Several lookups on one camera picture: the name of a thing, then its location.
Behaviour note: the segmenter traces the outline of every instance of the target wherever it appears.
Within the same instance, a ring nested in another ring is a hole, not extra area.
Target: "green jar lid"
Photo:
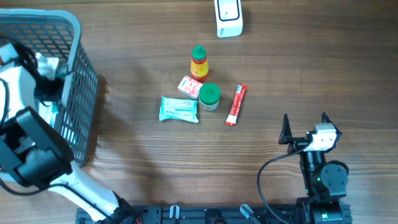
[[[221,90],[214,83],[204,84],[199,91],[199,100],[206,105],[213,105],[220,100]]]
[[[203,60],[206,57],[206,50],[204,47],[201,45],[197,45],[193,50],[192,50],[192,57],[195,60]]]

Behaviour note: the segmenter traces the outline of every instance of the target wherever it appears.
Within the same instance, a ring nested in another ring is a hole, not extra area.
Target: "black wire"
[[[5,101],[4,101],[4,109],[3,109],[2,118],[0,121],[0,132],[1,132],[4,127],[4,123],[6,122],[7,115],[8,115],[8,107],[10,104],[10,91],[8,88],[8,83],[4,79],[0,78],[0,82],[2,82],[2,84],[4,85],[4,91],[6,92]]]
[[[15,48],[16,48],[16,51],[17,51],[18,53],[22,54],[22,56],[23,56],[25,62],[27,62],[27,63],[30,62],[30,63],[31,63],[31,62],[32,62],[32,61],[31,61],[31,58],[29,58],[29,56],[26,54],[26,53],[28,53],[28,54],[32,57],[32,59],[33,59],[33,61],[34,61],[34,67],[35,67],[35,68],[38,67],[37,59],[36,59],[35,53],[33,52],[32,49],[26,47],[24,44],[22,44],[22,43],[19,42],[18,40],[13,39],[13,38],[11,38],[11,37],[7,37],[7,36],[3,36],[3,35],[2,35],[2,36],[0,36],[0,38],[6,39],[6,40],[9,40],[10,42],[12,42],[12,43],[14,44]]]
[[[45,189],[41,189],[41,190],[35,190],[33,192],[16,192],[15,190],[12,190],[10,187],[8,187],[6,185],[6,183],[4,183],[4,181],[0,178],[0,186],[6,190],[7,192],[9,192],[10,194],[13,195],[18,195],[18,196],[31,196],[31,195],[35,195],[38,193],[43,192],[44,190],[48,190],[52,187],[65,187],[67,190],[71,191],[72,193],[74,193],[77,197],[79,197],[80,199],[82,199],[84,202],[86,202],[89,206],[93,207],[95,210],[97,210],[98,212],[100,212],[102,215],[104,215],[107,219],[111,220],[112,222],[115,222],[115,220],[113,218],[111,218],[108,214],[106,214],[104,211],[102,211],[100,208],[97,207],[97,205],[95,203],[92,203],[91,201],[89,201],[87,198],[84,198],[79,192],[77,192],[75,189],[71,188],[68,184],[52,184],[50,186],[48,186]]]
[[[263,194],[262,194],[261,184],[260,184],[261,172],[262,172],[262,171],[264,170],[264,168],[266,168],[266,166],[267,166],[268,164],[270,164],[271,162],[275,162],[275,161],[278,161],[279,159],[283,159],[283,158],[286,158],[286,157],[289,157],[289,156],[294,156],[294,155],[300,154],[300,153],[303,152],[308,146],[309,146],[309,144],[308,144],[306,147],[304,147],[303,149],[299,150],[299,151],[296,151],[296,152],[293,152],[293,153],[290,153],[290,154],[286,154],[286,155],[283,155],[283,156],[278,156],[278,157],[276,157],[276,158],[273,158],[273,159],[269,160],[269,161],[266,162],[264,165],[262,165],[262,167],[261,167],[260,170],[259,170],[259,173],[257,174],[257,188],[259,189],[259,193],[260,193],[260,197],[261,197],[262,202],[264,203],[264,205],[266,206],[266,208],[269,210],[269,212],[270,212],[271,214],[273,214],[273,216],[275,216],[276,219],[278,219],[279,221],[281,221],[281,222],[284,223],[284,224],[290,224],[290,223],[288,223],[287,221],[281,219],[281,217],[279,217],[279,216],[270,208],[270,206],[268,205],[266,199],[264,198],[264,196],[263,196]]]

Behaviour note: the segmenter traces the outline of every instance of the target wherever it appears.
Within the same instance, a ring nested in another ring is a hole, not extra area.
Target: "white device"
[[[243,15],[241,0],[214,0],[219,38],[241,35]]]
[[[18,66],[8,68],[0,72],[0,78],[7,82],[10,93],[7,119],[12,118],[19,110],[27,106],[35,108],[33,95],[36,81],[24,67]],[[6,95],[5,91],[5,88],[0,84],[0,106],[5,104],[5,99],[3,97]]]
[[[36,52],[35,56],[37,59],[37,71],[49,80],[54,80],[60,59],[58,57],[44,57],[39,52]]]
[[[309,151],[327,151],[333,147],[336,142],[336,128],[331,123],[321,123],[314,126],[316,134],[312,134],[312,142],[307,146],[304,152]]]

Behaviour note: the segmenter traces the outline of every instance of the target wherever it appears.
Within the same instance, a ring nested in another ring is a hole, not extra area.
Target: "red stick package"
[[[241,108],[242,100],[244,94],[248,91],[248,86],[245,84],[238,84],[238,88],[236,89],[234,104],[232,105],[231,111],[226,119],[226,125],[235,126],[236,119],[238,118],[239,109]]]

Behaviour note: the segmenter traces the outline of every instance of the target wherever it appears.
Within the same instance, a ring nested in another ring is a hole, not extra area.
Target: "pink box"
[[[185,96],[197,100],[202,86],[202,83],[186,75],[178,85],[178,90]]]

